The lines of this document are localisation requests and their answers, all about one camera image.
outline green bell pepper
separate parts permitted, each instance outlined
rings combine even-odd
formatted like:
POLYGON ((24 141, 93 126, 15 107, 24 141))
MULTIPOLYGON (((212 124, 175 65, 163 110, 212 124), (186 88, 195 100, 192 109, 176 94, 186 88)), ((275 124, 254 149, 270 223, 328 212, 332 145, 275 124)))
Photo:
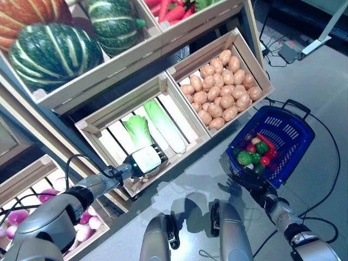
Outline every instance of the green bell pepper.
POLYGON ((248 152, 241 151, 237 156, 237 161, 243 166, 248 166, 252 161, 252 157, 248 152))
POLYGON ((259 143, 256 143, 256 150, 260 154, 264 154, 268 151, 268 146, 263 141, 260 141, 259 143))
POLYGON ((258 164, 260 162, 260 159, 261 159, 261 155, 259 153, 253 153, 251 154, 251 163, 252 164, 258 164))

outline leafy green vegetable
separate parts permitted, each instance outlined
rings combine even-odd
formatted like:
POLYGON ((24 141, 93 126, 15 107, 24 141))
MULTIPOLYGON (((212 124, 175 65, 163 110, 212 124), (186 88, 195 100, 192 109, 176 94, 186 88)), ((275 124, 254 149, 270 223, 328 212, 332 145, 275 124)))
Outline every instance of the leafy green vegetable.
POLYGON ((152 145, 150 131, 148 130, 147 119, 134 115, 128 121, 123 122, 137 150, 152 145))
POLYGON ((144 104, 144 108, 150 120, 175 153, 184 153, 186 151, 184 141, 168 115, 163 112, 157 102, 155 100, 150 100, 144 104))
POLYGON ((204 8, 217 3, 221 0, 196 0, 196 12, 203 10, 204 8))

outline potato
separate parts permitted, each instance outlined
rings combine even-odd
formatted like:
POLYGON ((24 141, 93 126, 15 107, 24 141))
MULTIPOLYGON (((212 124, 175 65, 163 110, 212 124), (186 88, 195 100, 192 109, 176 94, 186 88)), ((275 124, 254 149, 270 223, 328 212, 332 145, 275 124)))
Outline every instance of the potato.
POLYGON ((257 101, 258 99, 260 99, 263 94, 261 88, 256 86, 250 88, 248 91, 249 91, 249 96, 253 101, 257 101))
POLYGON ((222 116, 222 109, 214 104, 210 104, 208 106, 207 112, 213 117, 221 117, 222 116))
POLYGON ((253 87, 255 85, 255 80, 253 75, 248 73, 243 80, 243 85, 245 86, 247 90, 253 87))
POLYGON ((240 69, 237 72, 233 74, 234 77, 234 84, 242 84, 245 78, 245 71, 240 69))
POLYGON ((234 98, 231 95, 225 95, 221 98, 220 105, 223 109, 227 109, 234 105, 234 98))
POLYGON ((209 102, 206 102, 206 103, 202 104, 202 109, 207 111, 209 105, 211 105, 211 103, 209 103, 209 102))
POLYGON ((191 75, 190 83, 191 83, 192 87, 195 89, 196 92, 202 90, 202 81, 201 81, 201 79, 198 76, 191 75))
POLYGON ((214 104, 215 104, 216 106, 219 106, 219 107, 222 109, 221 104, 220 104, 221 98, 222 98, 222 97, 217 97, 217 98, 215 98, 214 104))
POLYGON ((228 62, 228 69, 233 73, 237 72, 240 67, 239 59, 236 56, 232 56, 228 62))
POLYGON ((189 100, 190 103, 194 102, 194 98, 191 94, 185 94, 185 96, 189 100))
POLYGON ((181 85, 180 89, 183 91, 184 94, 194 94, 195 92, 195 89, 190 84, 181 85))
POLYGON ((250 97, 248 94, 243 94, 240 96, 240 98, 237 100, 235 105, 237 106, 238 111, 243 111, 245 110, 250 103, 250 97))
POLYGON ((199 112, 202 109, 202 105, 200 105, 199 103, 194 102, 191 105, 192 105, 192 107, 194 107, 196 112, 199 112))
POLYGON ((212 121, 212 116, 207 113, 205 110, 200 110, 198 112, 198 116, 201 118, 201 120, 204 122, 205 125, 209 125, 209 123, 212 121))
POLYGON ((214 58, 213 60, 211 60, 210 65, 215 68, 215 73, 222 74, 223 64, 219 58, 214 58))
POLYGON ((209 123, 209 129, 220 129, 223 125, 225 124, 225 121, 223 118, 221 117, 217 117, 215 119, 213 119, 210 123, 209 123))
POLYGON ((203 91, 210 90, 210 88, 214 86, 214 83, 215 83, 215 80, 212 75, 206 76, 206 78, 204 78, 203 85, 202 85, 203 91))
POLYGON ((248 93, 246 92, 246 90, 243 90, 243 89, 234 89, 234 91, 232 91, 232 96, 236 100, 238 100, 241 96, 247 95, 247 94, 248 93))
POLYGON ((234 77, 233 73, 230 70, 224 70, 221 74, 223 82, 225 85, 232 85, 234 84, 234 77))
POLYGON ((212 102, 220 94, 220 88, 218 86, 212 87, 208 92, 208 101, 212 102))
POLYGON ((225 121, 230 121, 236 117, 237 113, 238 113, 238 108, 236 106, 231 106, 228 109, 223 111, 222 118, 225 121))
POLYGON ((222 61, 222 65, 226 66, 232 56, 232 52, 230 50, 223 50, 220 55, 219 59, 222 61))
POLYGON ((213 78, 214 78, 214 85, 215 86, 217 86, 219 88, 222 88, 224 86, 221 74, 215 73, 213 75, 213 78))
POLYGON ((204 74, 204 77, 203 78, 206 78, 206 76, 208 75, 213 75, 215 73, 215 68, 211 65, 206 65, 205 67, 203 67, 203 74, 204 74))
POLYGON ((205 91, 199 91, 194 94, 194 102, 203 104, 207 101, 207 94, 205 91))
POLYGON ((231 95, 231 93, 232 93, 231 86, 232 85, 225 85, 224 87, 222 87, 221 91, 220 91, 220 96, 224 97, 225 95, 231 95))

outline vegetable display stand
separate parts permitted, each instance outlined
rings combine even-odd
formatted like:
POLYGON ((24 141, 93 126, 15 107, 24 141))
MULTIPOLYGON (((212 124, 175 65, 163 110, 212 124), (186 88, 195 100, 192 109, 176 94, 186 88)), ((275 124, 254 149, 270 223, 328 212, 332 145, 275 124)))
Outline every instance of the vegetable display stand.
MULTIPOLYGON (((20 202, 18 199, 29 194, 41 193, 43 191, 55 194, 64 190, 65 178, 63 170, 60 169, 48 155, 44 155, 0 185, 0 206, 2 209, 7 210, 15 203, 18 203, 18 206, 42 204, 49 200, 50 196, 48 196, 48 198, 45 198, 44 195, 28 196, 20 202)), ((28 213, 32 213, 34 209, 22 211, 22 214, 27 216, 28 213)), ((90 227, 94 229, 89 229, 88 237, 83 234, 85 237, 81 239, 81 235, 77 235, 80 241, 77 240, 74 243, 74 247, 64 254, 64 260, 72 259, 77 253, 107 232, 115 218, 115 216, 111 217, 98 201, 93 203, 93 207, 89 208, 89 213, 91 213, 91 215, 87 216, 87 219, 84 220, 85 222, 80 221, 80 223, 86 223, 86 225, 84 225, 86 227, 89 223, 88 219, 94 216, 90 222, 90 227)), ((7 228, 11 226, 11 222, 11 217, 8 216, 7 220, 4 221, 3 227, 7 228)), ((77 233, 81 227, 82 225, 75 226, 77 233)), ((7 247, 9 247, 11 236, 11 233, 8 233, 6 236, 0 237, 0 247, 2 249, 7 249, 7 247)))
MULTIPOLYGON (((68 3, 72 4, 70 6, 72 25, 85 30, 88 37, 93 38, 95 34, 91 21, 86 15, 86 2, 68 1, 68 3)), ((14 67, 9 61, 8 53, 0 51, 0 57, 5 61, 10 71, 14 73, 25 91, 37 104, 53 109, 58 114, 63 114, 161 57, 161 31, 154 20, 149 17, 142 4, 138 1, 132 1, 132 3, 137 18, 145 20, 146 23, 145 27, 137 30, 137 44, 112 58, 109 58, 103 51, 103 63, 49 93, 43 89, 31 92, 22 78, 15 72, 14 67)), ((70 46, 70 53, 73 47, 76 48, 76 41, 73 46, 70 46)), ((33 76, 40 76, 40 74, 34 71, 36 70, 35 66, 40 66, 40 63, 32 63, 27 72, 33 76)))
MULTIPOLYGON (((240 69, 244 70, 246 74, 250 74, 254 78, 254 85, 261 89, 262 93, 258 100, 249 103, 243 111, 239 112, 234 118, 227 121, 221 128, 216 130, 215 128, 208 129, 206 124, 201 120, 202 126, 206 129, 210 136, 215 136, 221 132, 224 128, 231 125, 235 120, 238 119, 243 113, 252 108, 264 97, 269 95, 274 91, 274 87, 269 82, 267 76, 265 75, 260 64, 257 62, 255 56, 249 49, 245 40, 241 36, 238 29, 225 34, 224 36, 216 39, 205 47, 201 48, 197 52, 191 54, 184 60, 177 63, 174 67, 169 68, 167 71, 172 75, 174 80, 181 86, 190 84, 190 76, 196 75, 200 76, 199 69, 204 65, 207 65, 212 59, 217 58, 222 51, 230 50, 232 56, 235 56, 239 59, 240 69)), ((180 91, 181 95, 184 97, 185 102, 190 107, 192 112, 198 116, 198 113, 191 106, 191 102, 185 98, 185 94, 180 91)))
POLYGON ((136 196, 209 140, 207 131, 187 106, 176 83, 167 73, 152 78, 87 116, 77 122, 76 127, 106 164, 118 166, 123 163, 126 156, 136 151, 134 142, 125 128, 125 122, 134 115, 146 118, 152 139, 168 160, 161 164, 157 174, 125 180, 125 188, 131 197, 136 196), (167 129, 167 133, 166 126, 163 126, 167 123, 155 119, 162 116, 156 115, 158 111, 149 111, 150 104, 159 106, 158 110, 167 115, 166 118, 172 125, 167 129), (179 137, 174 137, 173 132, 178 133, 179 137), (184 144, 184 150, 176 148, 176 144, 180 143, 184 144))
POLYGON ((191 39, 217 26, 219 23, 237 14, 243 7, 243 0, 222 0, 171 26, 168 21, 158 23, 158 20, 151 13, 144 0, 139 1, 142 2, 148 15, 152 17, 153 21, 163 32, 163 54, 173 51, 191 39))
POLYGON ((277 157, 271 160, 262 176, 275 188, 279 188, 287 181, 315 138, 315 133, 305 122, 309 113, 310 110, 307 107, 293 100, 287 100, 281 108, 261 107, 228 145, 226 152, 231 161, 232 173, 242 177, 250 174, 256 175, 256 173, 246 172, 237 162, 237 155, 241 148, 245 148, 250 140, 260 133, 271 141, 278 151, 277 157), (286 105, 295 106, 303 110, 306 115, 300 117, 285 109, 286 105))

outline tomato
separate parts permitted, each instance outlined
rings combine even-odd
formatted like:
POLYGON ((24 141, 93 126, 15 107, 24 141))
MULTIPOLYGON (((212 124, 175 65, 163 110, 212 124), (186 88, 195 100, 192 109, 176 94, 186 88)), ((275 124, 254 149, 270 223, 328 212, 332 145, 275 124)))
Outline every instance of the tomato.
POLYGON ((266 156, 263 156, 260 159, 260 164, 267 166, 268 164, 270 164, 270 159, 266 156))
POLYGON ((256 150, 258 153, 264 154, 265 152, 268 151, 268 146, 263 141, 260 141, 259 143, 256 144, 256 150))
POLYGON ((266 153, 265 156, 269 159, 275 159, 278 156, 278 152, 274 148, 270 148, 266 153))
POLYGON ((256 152, 256 146, 254 144, 249 143, 246 146, 245 151, 255 153, 256 152))

